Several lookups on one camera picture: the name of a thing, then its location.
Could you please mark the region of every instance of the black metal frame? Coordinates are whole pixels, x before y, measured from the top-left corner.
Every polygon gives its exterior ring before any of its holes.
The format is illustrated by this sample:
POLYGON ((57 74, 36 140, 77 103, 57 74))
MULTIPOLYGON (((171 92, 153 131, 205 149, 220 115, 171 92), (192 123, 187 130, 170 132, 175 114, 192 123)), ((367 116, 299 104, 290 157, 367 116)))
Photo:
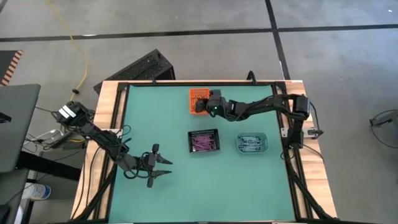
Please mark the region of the black metal frame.
POLYGON ((30 169, 74 181, 79 181, 81 173, 78 168, 44 159, 24 151, 19 154, 16 167, 17 169, 30 169))
MULTIPOLYGON (((116 120, 118 118, 118 113, 119 113, 119 104, 120 104, 120 99, 121 99, 121 94, 122 91, 125 89, 125 87, 127 87, 126 84, 123 83, 118 83, 118 87, 116 90, 116 97, 115 97, 115 102, 114 102, 114 106, 113 106, 113 112, 112 112, 112 118, 111 118, 111 124, 110 124, 110 128, 116 128, 116 120)), ((106 155, 104 157, 104 162, 103 162, 103 166, 102 166, 102 170, 101 170, 101 177, 99 178, 99 186, 102 186, 105 182, 105 179, 107 177, 107 173, 108 173, 108 167, 109 167, 109 156, 106 155)), ((112 184, 110 185, 110 189, 109 189, 109 196, 108 196, 108 204, 109 201, 111 201, 112 198, 112 193, 113 192, 113 186, 114 186, 114 181, 116 180, 116 174, 114 175, 114 178, 112 180, 112 184)), ((102 198, 101 200, 98 202, 98 204, 96 205, 95 209, 94 209, 94 215, 93 215, 93 219, 99 219, 99 215, 100 215, 100 208, 101 208, 101 203, 102 203, 102 198)), ((108 218, 109 217, 109 208, 107 206, 106 209, 106 215, 105 217, 108 218)))
MULTIPOLYGON (((252 80, 252 82, 228 82, 228 81, 226 81, 226 82, 160 82, 159 83, 159 82, 156 82, 155 80, 153 80, 152 82, 147 82, 147 83, 128 83, 128 82, 119 83, 118 92, 116 93, 116 101, 115 101, 115 106, 114 106, 114 110, 113 110, 113 117, 116 117, 118 114, 121 90, 123 90, 127 87, 126 97, 124 100, 123 113, 122 113, 122 120, 121 120, 121 128, 122 128, 123 124, 124 124, 124 118, 126 115, 126 105, 128 102, 130 86, 271 86, 272 94, 274 94, 274 95, 278 94, 277 93, 278 88, 281 90, 282 94, 287 94, 285 82, 259 82, 256 80, 252 71, 249 72, 247 80, 252 80)), ((283 124, 283 120, 282 120, 282 113, 280 113, 280 112, 276 112, 276 113, 277 113, 277 120, 278 120, 279 128, 283 128, 284 124, 283 124)), ((296 153, 296 155, 298 155, 296 157, 296 166, 298 169, 299 177, 301 178, 302 182, 306 185, 305 177, 303 176, 303 167, 302 167, 302 161, 300 158, 300 153, 299 152, 295 152, 295 153, 296 153)), ((111 182, 111 186, 110 186, 105 219, 109 218, 109 211, 110 211, 111 204, 112 204, 115 180, 116 180, 116 174, 114 175, 114 179, 111 182)), ((302 217, 300 215, 300 207, 299 207, 299 200, 297 198, 297 191, 296 191, 295 184, 294 184, 293 180, 291 180, 290 178, 288 178, 288 180, 289 180, 290 195, 292 196, 292 206, 293 206, 293 210, 294 210, 294 214, 295 214, 295 219, 299 220, 302 217)), ((309 207, 308 202, 306 202, 306 200, 305 200, 305 208, 306 208, 306 212, 307 212, 307 217, 312 218, 312 211, 311 211, 311 208, 309 207)))
MULTIPOLYGON (((36 179, 28 178, 26 180, 27 183, 36 183, 36 179)), ((24 209, 24 213, 22 214, 21 224, 29 224, 30 216, 32 215, 34 201, 31 199, 27 199, 26 206, 24 209)))

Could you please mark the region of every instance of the black cable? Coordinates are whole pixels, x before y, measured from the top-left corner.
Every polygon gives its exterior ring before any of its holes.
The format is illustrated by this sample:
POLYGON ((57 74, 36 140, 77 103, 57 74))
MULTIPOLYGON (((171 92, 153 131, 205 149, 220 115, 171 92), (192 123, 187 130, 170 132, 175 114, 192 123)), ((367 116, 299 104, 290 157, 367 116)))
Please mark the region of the black cable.
POLYGON ((47 110, 47 109, 44 109, 44 108, 39 108, 38 106, 35 106, 35 108, 39 109, 39 110, 42 110, 42 111, 49 112, 49 113, 53 113, 54 112, 54 111, 50 111, 50 110, 47 110))
MULTIPOLYGON (((124 171, 124 172, 123 172, 123 176, 124 176, 125 178, 127 178, 127 179, 134 179, 134 178, 138 177, 138 178, 146 179, 146 178, 150 177, 150 170, 148 169, 148 167, 146 166, 146 164, 145 164, 145 162, 144 162, 144 157, 145 157, 146 154, 149 155, 149 152, 144 152, 144 153, 142 153, 142 155, 141 155, 141 157, 140 157, 140 159, 139 159, 139 163, 142 164, 142 165, 144 166, 145 171, 148 173, 148 175, 147 175, 147 176, 141 176, 141 175, 139 175, 139 169, 137 169, 137 172, 134 172, 134 171, 132 171, 132 169, 130 169, 129 171, 124 171), (127 172, 130 172, 133 176, 132 176, 132 177, 128 176, 128 175, 127 175, 127 172)), ((127 164, 127 162, 126 162, 124 159, 122 159, 122 161, 123 161, 123 163, 124 163, 125 166, 129 167, 128 164, 127 164)))
POLYGON ((315 113, 315 120, 317 121, 317 129, 320 130, 319 128, 319 121, 318 121, 318 113, 317 113, 317 109, 315 108, 315 106, 312 104, 312 102, 310 101, 310 104, 313 108, 313 112, 315 113))
POLYGON ((83 183, 81 185, 81 192, 80 192, 80 198, 79 198, 79 202, 77 203, 76 209, 75 211, 72 213, 72 217, 71 219, 73 219, 73 217, 75 217, 77 210, 79 209, 80 203, 81 203, 81 199, 83 198, 83 191, 85 189, 85 172, 86 172, 86 154, 85 154, 85 158, 83 160, 83 183))
POLYGON ((23 146, 22 148, 24 148, 26 151, 35 154, 37 152, 37 146, 35 145, 35 151, 31 151, 30 149, 25 148, 25 146, 23 146))
MULTIPOLYGON (((391 112, 391 111, 397 111, 397 109, 383 111, 383 112, 377 114, 373 119, 376 119, 378 116, 380 116, 380 115, 382 115, 382 114, 385 114, 385 113, 388 113, 388 112, 391 112)), ((381 144, 383 144, 383 145, 385 145, 385 146, 387 146, 387 147, 393 148, 393 149, 398 149, 398 146, 391 146, 391 145, 389 145, 389 144, 387 144, 387 143, 384 143, 382 140, 380 140, 380 139, 376 136, 376 133, 375 133, 374 130, 373 130, 372 124, 371 124, 371 131, 372 131, 372 133, 373 133, 373 136, 374 136, 381 144)))
MULTIPOLYGON (((68 141, 68 140, 85 140, 85 139, 71 139, 71 138, 66 139, 66 141, 68 141)), ((58 143, 59 141, 63 141, 63 139, 60 138, 60 139, 58 139, 58 140, 56 140, 56 141, 54 141, 54 142, 51 142, 51 143, 46 143, 46 142, 44 142, 45 144, 41 144, 41 146, 43 147, 43 151, 51 150, 52 147, 53 147, 56 143, 58 143)), ((80 145, 77 146, 77 147, 71 148, 71 149, 83 148, 83 146, 85 145, 86 141, 76 142, 76 143, 80 143, 80 145)))
POLYGON ((90 174, 88 176, 88 190, 87 190, 87 198, 86 198, 86 207, 88 205, 88 196, 90 195, 90 185, 91 185, 91 171, 93 170, 93 164, 94 164, 94 160, 95 160, 95 156, 97 155, 97 153, 100 151, 101 147, 98 147, 97 150, 94 153, 93 159, 91 160, 91 164, 90 164, 90 174))
MULTIPOLYGON (((282 159, 282 160, 285 160, 285 156, 284 156, 284 151, 280 154, 280 158, 282 159)), ((289 158, 289 159, 293 159, 294 157, 295 157, 296 155, 295 155, 295 153, 294 153, 294 151, 293 151, 293 155, 289 158)))
POLYGON ((128 125, 128 124, 125 124, 125 125, 122 127, 122 129, 123 129, 123 134, 122 134, 122 136, 125 136, 125 135, 127 135, 127 134, 129 134, 129 133, 131 132, 131 126, 128 125), (124 132, 124 127, 128 127, 128 128, 129 128, 129 131, 125 133, 125 132, 124 132))
POLYGON ((293 165, 292 165, 290 159, 287 160, 286 168, 287 168, 288 177, 291 178, 295 182, 295 184, 298 186, 298 188, 302 192, 304 198, 308 200, 308 202, 310 203, 311 207, 313 208, 314 212, 318 215, 318 217, 321 219, 332 219, 332 217, 322 209, 322 207, 318 204, 318 202, 315 200, 315 198, 309 192, 307 187, 300 180, 296 171, 294 171, 294 168, 293 168, 293 165))
POLYGON ((319 157, 321 157, 322 161, 324 161, 322 154, 320 154, 320 152, 316 151, 315 149, 311 148, 310 146, 303 144, 303 146, 307 147, 309 150, 315 152, 316 154, 319 155, 319 157))
POLYGON ((104 183, 99 187, 97 193, 94 195, 93 199, 89 203, 89 205, 84 209, 84 211, 73 219, 73 221, 77 220, 87 220, 90 216, 91 212, 94 210, 98 202, 101 200, 102 195, 104 194, 105 190, 108 188, 109 184, 113 181, 114 175, 116 173, 117 165, 113 164, 111 172, 109 172, 107 178, 105 179, 104 183))
POLYGON ((33 135, 31 135, 31 134, 28 133, 27 135, 29 135, 30 137, 32 137, 32 138, 35 139, 35 140, 28 139, 28 138, 25 138, 25 140, 34 143, 34 144, 36 145, 36 147, 37 147, 37 145, 42 146, 42 147, 43 147, 43 151, 48 151, 48 150, 51 149, 51 146, 52 146, 54 143, 60 141, 60 139, 55 140, 55 141, 50 142, 50 143, 47 143, 46 141, 48 141, 48 140, 54 138, 54 137, 57 136, 58 134, 60 134, 60 133, 59 133, 59 132, 56 132, 53 136, 51 136, 51 137, 49 137, 49 138, 47 138, 47 139, 37 139, 35 136, 33 136, 33 135))

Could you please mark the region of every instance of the cable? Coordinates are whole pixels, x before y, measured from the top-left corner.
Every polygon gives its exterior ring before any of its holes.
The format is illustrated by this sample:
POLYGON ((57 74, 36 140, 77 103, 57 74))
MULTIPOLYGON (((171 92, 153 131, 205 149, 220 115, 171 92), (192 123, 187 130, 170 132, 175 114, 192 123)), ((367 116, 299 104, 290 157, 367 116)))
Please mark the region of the cable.
POLYGON ((44 108, 39 108, 38 106, 35 106, 35 108, 39 109, 39 110, 42 110, 42 111, 49 112, 49 113, 53 113, 54 112, 54 111, 50 111, 50 110, 47 110, 47 109, 44 109, 44 108))
POLYGON ((123 134, 122 134, 122 136, 125 136, 125 135, 127 135, 127 134, 129 134, 129 133, 131 132, 131 126, 128 125, 128 124, 125 124, 125 125, 122 127, 122 129, 123 129, 123 134), (124 127, 128 127, 128 128, 129 128, 129 131, 125 133, 125 132, 124 132, 124 127))
MULTIPOLYGON (((380 115, 382 115, 382 114, 385 114, 385 113, 388 113, 388 112, 391 112, 391 111, 397 111, 397 109, 383 111, 383 112, 377 114, 373 119, 376 119, 378 116, 380 116, 380 115)), ((387 144, 387 143, 384 143, 382 140, 380 140, 380 139, 376 136, 376 133, 375 133, 374 130, 373 130, 372 124, 371 124, 371 131, 372 131, 372 133, 373 133, 373 136, 374 136, 381 144, 383 144, 383 145, 385 145, 385 146, 387 146, 387 147, 393 148, 393 149, 398 149, 398 146, 391 146, 391 145, 389 145, 389 144, 387 144)))
POLYGON ((86 198, 86 207, 88 205, 88 196, 90 194, 90 185, 91 185, 91 171, 93 170, 93 164, 94 164, 94 160, 95 160, 95 156, 97 155, 97 152, 100 151, 101 147, 98 147, 97 150, 94 153, 93 159, 91 160, 91 164, 90 164, 90 174, 88 176, 88 191, 87 191, 87 198, 86 198))
POLYGON ((25 146, 23 146, 22 148, 24 148, 26 151, 28 151, 28 152, 30 152, 30 153, 35 154, 35 153, 37 152, 37 146, 35 145, 35 147, 36 147, 36 148, 35 148, 35 151, 31 151, 31 150, 25 148, 25 146))
POLYGON ((315 108, 315 106, 312 104, 312 102, 310 101, 310 104, 313 108, 313 112, 315 113, 315 120, 317 121, 317 129, 320 130, 319 128, 319 121, 318 121, 318 114, 317 114, 317 109, 315 108))
POLYGON ((310 206, 313 208, 314 212, 318 215, 318 217, 320 219, 332 219, 332 217, 322 209, 322 207, 318 204, 318 202, 315 200, 312 194, 308 191, 305 184, 303 184, 303 182, 300 180, 298 174, 296 173, 296 171, 294 171, 293 165, 290 160, 287 161, 286 169, 288 177, 295 182, 296 186, 302 192, 303 197, 308 200, 310 206))
MULTIPOLYGON (((132 169, 130 169, 129 171, 124 171, 124 172, 123 172, 123 176, 124 176, 125 178, 127 178, 127 179, 134 179, 134 178, 138 177, 138 178, 146 179, 146 178, 150 177, 150 170, 148 169, 148 167, 145 165, 145 162, 144 162, 144 156, 145 156, 146 154, 149 154, 149 152, 144 152, 144 153, 142 153, 142 155, 141 155, 141 157, 140 157, 140 159, 139 159, 139 164, 144 165, 145 171, 148 173, 148 175, 147 175, 147 176, 141 176, 141 175, 139 175, 139 167, 138 167, 137 172, 133 172, 132 169), (130 172, 133 176, 132 176, 132 177, 128 176, 128 175, 127 175, 127 172, 130 172)), ((124 159, 122 159, 122 161, 123 161, 123 163, 124 163, 125 166, 129 167, 128 164, 127 164, 127 162, 126 162, 124 159)))
POLYGON ((113 181, 114 176, 116 175, 116 169, 117 165, 113 164, 111 172, 109 172, 107 178, 105 179, 104 183, 99 186, 99 189, 97 193, 95 194, 94 198, 91 200, 89 205, 82 211, 82 213, 77 216, 76 218, 73 219, 73 221, 81 221, 81 220, 87 220, 88 217, 91 215, 91 212, 93 209, 96 207, 98 202, 100 202, 102 195, 104 194, 105 190, 108 188, 110 183, 113 181))
POLYGON ((40 146, 42 146, 43 147, 43 151, 48 151, 48 150, 50 150, 50 147, 49 146, 51 146, 53 143, 55 143, 55 142, 57 142, 57 141, 59 141, 59 140, 56 140, 56 141, 54 141, 54 142, 50 142, 50 143, 47 143, 46 141, 48 141, 48 140, 50 140, 50 139, 53 139, 55 136, 57 136, 59 134, 59 132, 56 132, 53 136, 51 136, 51 137, 49 137, 49 138, 47 138, 47 139, 37 139, 35 136, 33 136, 33 135, 31 135, 31 134, 27 134, 27 135, 29 135, 30 137, 32 137, 33 139, 28 139, 28 138, 25 138, 25 141, 29 141, 29 142, 32 142, 33 144, 35 144, 35 146, 37 147, 37 145, 40 145, 40 146))
POLYGON ((59 14, 58 10, 50 3, 49 0, 45 0, 45 2, 50 6, 50 8, 53 10, 53 12, 55 13, 55 15, 57 15, 59 21, 62 23, 62 26, 69 32, 69 38, 70 41, 74 44, 74 46, 76 46, 76 48, 80 51, 80 53, 83 56, 84 59, 84 63, 85 63, 85 74, 83 76, 83 78, 81 79, 79 85, 72 90, 72 96, 70 97, 70 101, 73 100, 73 98, 75 97, 76 94, 79 94, 79 88, 81 87, 81 85, 85 82, 86 77, 87 77, 87 73, 88 73, 88 60, 87 60, 87 56, 85 51, 75 42, 75 40, 73 40, 73 32, 69 29, 68 24, 62 19, 61 15, 59 14))
MULTIPOLYGON (((293 155, 289 158, 289 160, 290 160, 290 159, 293 159, 295 156, 296 156, 296 155, 295 155, 295 153, 294 153, 294 151, 293 151, 293 155)), ((280 154, 279 157, 280 157, 282 160, 285 160, 284 151, 280 154)))
POLYGON ((69 139, 70 142, 85 142, 86 139, 69 139))
POLYGON ((311 151, 315 152, 316 154, 318 154, 319 157, 321 157, 322 161, 325 161, 325 160, 323 159, 322 154, 320 154, 320 152, 316 151, 315 149, 311 148, 310 146, 308 146, 308 145, 306 145, 306 144, 303 144, 303 146, 307 147, 309 150, 311 150, 311 151))
POLYGON ((81 192, 80 192, 80 198, 79 198, 79 202, 77 203, 77 206, 76 206, 76 209, 75 209, 75 211, 72 213, 72 217, 71 217, 71 219, 73 219, 73 217, 75 217, 75 215, 76 215, 76 212, 77 212, 77 210, 79 209, 79 207, 80 207, 80 203, 81 203, 81 199, 83 198, 83 191, 84 191, 84 189, 85 189, 85 170, 86 169, 86 154, 85 154, 85 158, 84 158, 84 160, 83 160, 83 183, 82 183, 82 185, 81 185, 81 192))

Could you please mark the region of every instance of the yellow cable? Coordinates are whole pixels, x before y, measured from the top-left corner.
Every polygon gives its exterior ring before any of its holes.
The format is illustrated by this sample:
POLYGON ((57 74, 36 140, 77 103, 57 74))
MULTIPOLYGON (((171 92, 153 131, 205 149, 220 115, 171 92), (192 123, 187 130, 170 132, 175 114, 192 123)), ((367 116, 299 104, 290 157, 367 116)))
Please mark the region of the yellow cable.
POLYGON ((77 139, 69 139, 70 142, 84 142, 86 141, 86 139, 81 139, 81 140, 77 140, 77 139))
MULTIPOLYGON (((49 0, 45 0, 45 2, 51 7, 51 9, 53 10, 53 12, 55 13, 55 15, 57 15, 59 21, 62 23, 63 27, 69 32, 69 38, 70 41, 74 44, 74 46, 77 47, 77 49, 81 52, 81 54, 83 55, 84 61, 85 61, 85 75, 83 76, 83 78, 81 79, 79 85, 75 88, 76 90, 78 90, 81 85, 85 82, 86 77, 87 77, 87 72, 88 72, 88 60, 87 60, 87 56, 85 51, 75 42, 75 40, 73 40, 73 33, 72 31, 69 29, 68 24, 62 19, 61 15, 59 14, 58 10, 50 3, 49 0)), ((73 98, 75 97, 75 93, 72 93, 72 96, 70 98, 70 100, 73 100, 73 98)))

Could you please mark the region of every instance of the purple object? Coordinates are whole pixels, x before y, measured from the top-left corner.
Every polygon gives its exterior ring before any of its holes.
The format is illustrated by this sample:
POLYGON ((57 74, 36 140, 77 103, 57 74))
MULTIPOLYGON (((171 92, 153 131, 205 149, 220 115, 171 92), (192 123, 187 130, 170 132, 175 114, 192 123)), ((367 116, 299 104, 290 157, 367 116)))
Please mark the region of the purple object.
POLYGON ((210 152, 220 149, 217 129, 188 132, 190 152, 210 152))

